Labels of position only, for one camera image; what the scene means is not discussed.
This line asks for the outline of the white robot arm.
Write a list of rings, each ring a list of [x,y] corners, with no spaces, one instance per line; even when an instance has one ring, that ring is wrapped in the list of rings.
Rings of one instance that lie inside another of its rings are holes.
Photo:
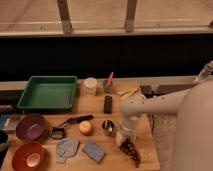
[[[123,100],[117,145],[135,138],[141,114],[176,115],[172,171],[213,171],[212,72],[213,60],[204,65],[192,88],[154,98]]]

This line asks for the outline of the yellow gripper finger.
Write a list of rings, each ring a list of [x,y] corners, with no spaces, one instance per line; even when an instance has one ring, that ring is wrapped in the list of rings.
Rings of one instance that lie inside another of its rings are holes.
[[[116,137],[115,137],[115,141],[116,141],[117,146],[120,147],[121,144],[124,142],[124,140],[125,140],[124,135],[120,131],[117,131]]]

